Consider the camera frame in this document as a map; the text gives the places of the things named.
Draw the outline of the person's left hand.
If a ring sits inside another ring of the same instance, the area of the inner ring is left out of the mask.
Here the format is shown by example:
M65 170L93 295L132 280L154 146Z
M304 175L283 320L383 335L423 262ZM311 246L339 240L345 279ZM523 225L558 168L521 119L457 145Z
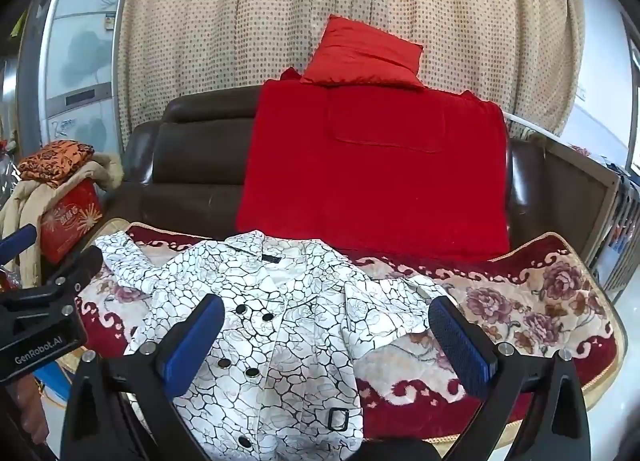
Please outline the person's left hand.
M49 426L35 377L29 374L18 380L15 391L15 401L21 411L22 428L36 445L44 444L49 435Z

